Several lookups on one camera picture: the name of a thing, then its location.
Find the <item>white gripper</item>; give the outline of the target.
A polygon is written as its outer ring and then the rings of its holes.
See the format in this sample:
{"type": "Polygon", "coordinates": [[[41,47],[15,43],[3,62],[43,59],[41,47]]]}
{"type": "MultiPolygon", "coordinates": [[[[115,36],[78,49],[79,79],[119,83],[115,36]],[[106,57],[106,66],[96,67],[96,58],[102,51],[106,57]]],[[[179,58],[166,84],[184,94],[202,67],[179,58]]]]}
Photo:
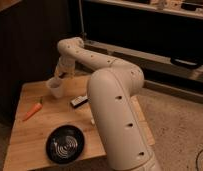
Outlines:
{"type": "Polygon", "coordinates": [[[67,74],[68,78],[75,77],[75,60],[70,57],[61,56],[58,60],[54,77],[60,78],[60,74],[67,74]]]}

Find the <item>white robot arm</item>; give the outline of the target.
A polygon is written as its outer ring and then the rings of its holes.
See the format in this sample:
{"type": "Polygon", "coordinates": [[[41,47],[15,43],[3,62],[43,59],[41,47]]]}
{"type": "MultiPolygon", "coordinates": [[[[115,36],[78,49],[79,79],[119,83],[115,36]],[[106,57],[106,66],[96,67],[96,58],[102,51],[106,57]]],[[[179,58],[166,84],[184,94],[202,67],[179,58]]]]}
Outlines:
{"type": "Polygon", "coordinates": [[[58,67],[64,72],[72,74],[76,62],[93,70],[87,96],[110,167],[114,171],[162,171],[131,100],[144,85],[141,68],[87,50],[79,37],[60,40],[57,49],[58,67]]]}

